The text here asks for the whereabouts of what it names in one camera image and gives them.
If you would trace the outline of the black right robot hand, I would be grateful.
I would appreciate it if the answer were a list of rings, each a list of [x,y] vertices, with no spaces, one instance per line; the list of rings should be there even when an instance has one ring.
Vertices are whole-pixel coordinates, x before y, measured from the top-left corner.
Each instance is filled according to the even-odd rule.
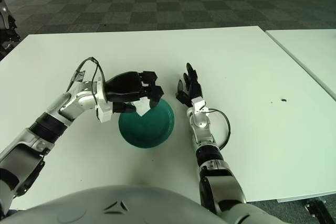
[[[198,82],[198,75],[196,70],[188,62],[186,64],[187,73],[183,73],[183,81],[180,79],[177,83],[177,92],[175,94],[176,99],[191,108],[192,100],[198,97],[203,97],[202,88]]]

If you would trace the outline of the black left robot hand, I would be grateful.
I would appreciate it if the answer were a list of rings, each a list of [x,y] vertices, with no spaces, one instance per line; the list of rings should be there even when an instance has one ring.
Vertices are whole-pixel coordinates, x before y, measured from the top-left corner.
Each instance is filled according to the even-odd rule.
[[[129,71],[109,79],[104,84],[106,99],[112,103],[114,113],[140,112],[133,102],[141,98],[149,100],[149,108],[157,106],[164,92],[155,84],[157,75],[153,71]]]

